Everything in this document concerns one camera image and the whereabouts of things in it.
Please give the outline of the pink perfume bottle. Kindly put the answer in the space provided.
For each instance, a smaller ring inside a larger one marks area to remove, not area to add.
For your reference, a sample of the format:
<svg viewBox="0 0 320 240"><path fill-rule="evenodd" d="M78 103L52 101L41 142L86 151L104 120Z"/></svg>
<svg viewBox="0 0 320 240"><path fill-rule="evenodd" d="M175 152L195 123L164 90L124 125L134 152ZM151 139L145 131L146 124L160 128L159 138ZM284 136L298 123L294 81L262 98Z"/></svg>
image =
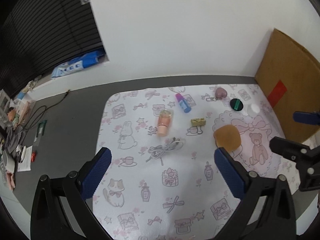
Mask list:
<svg viewBox="0 0 320 240"><path fill-rule="evenodd" d="M160 112L157 122L157 135L165 137L168 134L171 125L173 111L164 109Z"/></svg>

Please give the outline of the brown cardboard box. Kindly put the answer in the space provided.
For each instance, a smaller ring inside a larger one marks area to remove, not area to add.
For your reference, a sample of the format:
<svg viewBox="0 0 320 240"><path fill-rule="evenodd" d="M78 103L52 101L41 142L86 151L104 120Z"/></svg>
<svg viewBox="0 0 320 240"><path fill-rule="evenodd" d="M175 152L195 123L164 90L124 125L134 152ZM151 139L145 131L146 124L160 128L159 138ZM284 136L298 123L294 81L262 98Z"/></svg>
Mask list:
<svg viewBox="0 0 320 240"><path fill-rule="evenodd" d="M319 61L306 48L274 29L255 80L287 139L302 143L319 130L293 120L296 111L319 111Z"/></svg>

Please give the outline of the white paper sheet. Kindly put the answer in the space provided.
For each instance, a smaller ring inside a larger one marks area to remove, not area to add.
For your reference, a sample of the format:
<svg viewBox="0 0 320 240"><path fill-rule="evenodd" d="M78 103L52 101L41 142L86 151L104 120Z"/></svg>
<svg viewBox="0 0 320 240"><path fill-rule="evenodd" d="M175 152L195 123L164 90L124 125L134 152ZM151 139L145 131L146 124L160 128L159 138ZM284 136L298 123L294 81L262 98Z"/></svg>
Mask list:
<svg viewBox="0 0 320 240"><path fill-rule="evenodd" d="M24 146L21 154L21 160L18 162L18 172L25 172L31 170L31 155L33 152L33 146Z"/></svg>

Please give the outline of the white round jar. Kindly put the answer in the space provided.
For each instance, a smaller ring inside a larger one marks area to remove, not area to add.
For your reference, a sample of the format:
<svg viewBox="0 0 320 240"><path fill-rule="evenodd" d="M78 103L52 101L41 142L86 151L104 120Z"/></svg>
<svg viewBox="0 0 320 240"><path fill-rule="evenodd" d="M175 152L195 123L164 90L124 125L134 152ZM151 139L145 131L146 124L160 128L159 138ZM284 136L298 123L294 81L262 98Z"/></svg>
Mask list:
<svg viewBox="0 0 320 240"><path fill-rule="evenodd" d="M259 113L260 113L260 107L255 103L249 104L247 106L247 114L250 117L255 118Z"/></svg>

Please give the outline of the pink cloth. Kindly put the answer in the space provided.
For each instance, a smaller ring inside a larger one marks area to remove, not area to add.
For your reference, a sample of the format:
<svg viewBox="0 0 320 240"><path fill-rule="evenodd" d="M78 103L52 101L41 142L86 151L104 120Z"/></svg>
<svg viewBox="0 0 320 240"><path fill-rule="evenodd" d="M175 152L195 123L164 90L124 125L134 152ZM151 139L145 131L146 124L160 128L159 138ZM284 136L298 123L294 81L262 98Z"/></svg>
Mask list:
<svg viewBox="0 0 320 240"><path fill-rule="evenodd" d="M11 191L14 191L16 185L15 185L15 176L13 173L6 171L5 172L5 178L7 181L7 186Z"/></svg>

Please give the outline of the small red object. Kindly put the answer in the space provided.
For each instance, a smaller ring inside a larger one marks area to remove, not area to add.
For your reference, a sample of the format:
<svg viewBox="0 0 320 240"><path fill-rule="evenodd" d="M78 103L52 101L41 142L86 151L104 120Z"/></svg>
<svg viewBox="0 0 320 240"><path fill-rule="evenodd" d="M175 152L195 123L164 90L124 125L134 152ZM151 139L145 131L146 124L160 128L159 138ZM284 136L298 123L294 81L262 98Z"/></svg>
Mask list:
<svg viewBox="0 0 320 240"><path fill-rule="evenodd" d="M31 162L32 163L35 161L36 155L37 155L37 152L33 151L32 154L31 154Z"/></svg>

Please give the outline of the white small device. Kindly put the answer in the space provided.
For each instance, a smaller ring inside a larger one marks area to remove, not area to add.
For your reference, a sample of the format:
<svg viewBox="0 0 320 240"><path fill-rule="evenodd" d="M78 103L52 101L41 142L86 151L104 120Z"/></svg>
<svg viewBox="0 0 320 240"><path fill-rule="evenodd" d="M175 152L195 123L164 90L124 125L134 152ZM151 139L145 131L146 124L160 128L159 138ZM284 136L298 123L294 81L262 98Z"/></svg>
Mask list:
<svg viewBox="0 0 320 240"><path fill-rule="evenodd" d="M1 156L1 161L2 161L4 168L7 172L15 173L15 170L16 170L15 161L11 155L7 154L6 152L3 152L2 156Z"/></svg>

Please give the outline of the black green-striped powder puff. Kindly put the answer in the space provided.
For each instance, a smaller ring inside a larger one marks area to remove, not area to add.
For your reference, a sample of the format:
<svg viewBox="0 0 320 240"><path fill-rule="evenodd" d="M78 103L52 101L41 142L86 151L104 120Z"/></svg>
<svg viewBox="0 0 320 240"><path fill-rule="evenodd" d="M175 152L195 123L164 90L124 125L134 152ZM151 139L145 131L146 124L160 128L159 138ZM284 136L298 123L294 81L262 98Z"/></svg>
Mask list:
<svg viewBox="0 0 320 240"><path fill-rule="evenodd" d="M242 103L242 101L240 99L234 98L230 101L230 107L234 110L234 111L242 111L244 108L244 104Z"/></svg>

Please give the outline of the tan makeup sponge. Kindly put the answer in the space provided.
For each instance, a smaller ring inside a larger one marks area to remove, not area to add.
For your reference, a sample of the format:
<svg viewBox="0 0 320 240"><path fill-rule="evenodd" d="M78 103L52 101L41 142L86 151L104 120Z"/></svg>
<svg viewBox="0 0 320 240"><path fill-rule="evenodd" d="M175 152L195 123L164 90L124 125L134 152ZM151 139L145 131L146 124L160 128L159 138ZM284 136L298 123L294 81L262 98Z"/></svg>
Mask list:
<svg viewBox="0 0 320 240"><path fill-rule="evenodd" d="M241 137L238 129L233 125L225 125L218 128L214 133L216 146L224 148L228 153L237 150L241 145Z"/></svg>

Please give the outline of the pink patterned table mat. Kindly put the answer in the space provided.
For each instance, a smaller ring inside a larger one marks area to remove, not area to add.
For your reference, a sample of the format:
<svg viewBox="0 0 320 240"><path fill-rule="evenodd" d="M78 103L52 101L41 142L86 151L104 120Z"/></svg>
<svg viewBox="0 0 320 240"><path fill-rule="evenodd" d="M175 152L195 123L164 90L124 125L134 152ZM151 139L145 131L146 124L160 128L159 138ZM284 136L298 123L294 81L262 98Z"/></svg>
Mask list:
<svg viewBox="0 0 320 240"><path fill-rule="evenodd" d="M112 161L93 195L93 212L114 239L209 239L239 204L214 163L213 133L235 126L240 147L231 153L245 169L262 177L286 176L291 192L300 182L293 162L270 151L269 142L283 131L258 85L216 85L147 88L113 94L106 102L98 147L112 152ZM175 94L191 107L184 113ZM240 99L242 111L230 101ZM260 113L252 118L247 106ZM167 136L157 135L162 110L173 111ZM193 127L191 119L205 118Z"/></svg>

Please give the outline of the gold binder clip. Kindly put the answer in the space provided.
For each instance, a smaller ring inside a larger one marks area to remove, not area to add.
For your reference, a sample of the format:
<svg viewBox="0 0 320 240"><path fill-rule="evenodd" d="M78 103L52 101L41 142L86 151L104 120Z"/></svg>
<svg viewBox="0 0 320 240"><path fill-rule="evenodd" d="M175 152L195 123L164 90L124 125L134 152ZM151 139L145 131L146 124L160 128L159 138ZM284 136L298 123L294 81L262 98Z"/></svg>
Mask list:
<svg viewBox="0 0 320 240"><path fill-rule="evenodd" d="M190 122L193 127L204 126L206 124L205 118L194 118L194 119L191 119Z"/></svg>

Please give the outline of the blue bottle pink cap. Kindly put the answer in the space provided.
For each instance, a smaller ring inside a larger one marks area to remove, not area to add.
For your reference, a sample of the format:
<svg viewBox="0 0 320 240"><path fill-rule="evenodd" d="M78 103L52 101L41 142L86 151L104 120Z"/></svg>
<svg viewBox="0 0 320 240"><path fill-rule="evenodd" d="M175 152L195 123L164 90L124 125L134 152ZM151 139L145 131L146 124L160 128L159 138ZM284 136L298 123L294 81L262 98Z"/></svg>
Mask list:
<svg viewBox="0 0 320 240"><path fill-rule="evenodd" d="M175 94L175 97L184 113L189 113L191 111L191 107L189 106L187 100L180 93Z"/></svg>

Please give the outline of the blue plastic package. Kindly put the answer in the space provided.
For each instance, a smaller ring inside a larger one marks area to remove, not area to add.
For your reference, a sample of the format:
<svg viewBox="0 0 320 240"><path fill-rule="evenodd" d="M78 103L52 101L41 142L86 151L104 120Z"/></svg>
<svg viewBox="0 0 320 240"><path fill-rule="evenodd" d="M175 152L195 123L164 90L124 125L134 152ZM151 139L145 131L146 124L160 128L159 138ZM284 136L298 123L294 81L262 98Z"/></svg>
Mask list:
<svg viewBox="0 0 320 240"><path fill-rule="evenodd" d="M51 78L54 79L82 71L99 63L99 60L104 58L105 55L105 52L99 49L64 62L53 69Z"/></svg>

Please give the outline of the black window blinds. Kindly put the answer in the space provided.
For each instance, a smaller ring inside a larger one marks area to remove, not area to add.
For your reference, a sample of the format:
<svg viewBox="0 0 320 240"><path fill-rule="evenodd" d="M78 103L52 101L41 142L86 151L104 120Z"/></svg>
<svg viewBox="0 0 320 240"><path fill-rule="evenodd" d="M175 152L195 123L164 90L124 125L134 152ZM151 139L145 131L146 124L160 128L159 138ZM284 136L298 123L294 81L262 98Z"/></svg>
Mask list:
<svg viewBox="0 0 320 240"><path fill-rule="evenodd" d="M103 43L88 0L1 0L1 89L31 80Z"/></svg>

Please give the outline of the green-handled tool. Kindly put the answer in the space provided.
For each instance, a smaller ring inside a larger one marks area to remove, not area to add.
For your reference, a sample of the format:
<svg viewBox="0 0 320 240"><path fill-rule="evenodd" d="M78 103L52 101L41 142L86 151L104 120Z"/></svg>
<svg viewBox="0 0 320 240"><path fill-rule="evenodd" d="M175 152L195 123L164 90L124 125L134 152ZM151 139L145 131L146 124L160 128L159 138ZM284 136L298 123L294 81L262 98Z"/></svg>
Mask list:
<svg viewBox="0 0 320 240"><path fill-rule="evenodd" d="M37 130L34 138L34 143L39 142L41 137L44 135L44 130L46 127L47 120L43 120L37 125Z"/></svg>

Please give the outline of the pink heart keychain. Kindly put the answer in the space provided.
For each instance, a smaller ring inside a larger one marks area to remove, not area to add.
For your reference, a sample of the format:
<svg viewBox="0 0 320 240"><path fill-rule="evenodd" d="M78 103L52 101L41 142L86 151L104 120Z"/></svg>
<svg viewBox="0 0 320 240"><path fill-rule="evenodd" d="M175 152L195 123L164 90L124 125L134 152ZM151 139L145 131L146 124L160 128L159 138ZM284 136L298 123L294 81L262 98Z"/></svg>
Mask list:
<svg viewBox="0 0 320 240"><path fill-rule="evenodd" d="M206 98L206 101L217 101L217 100L223 100L227 97L227 91L224 88L217 88L215 91L214 97L208 97Z"/></svg>

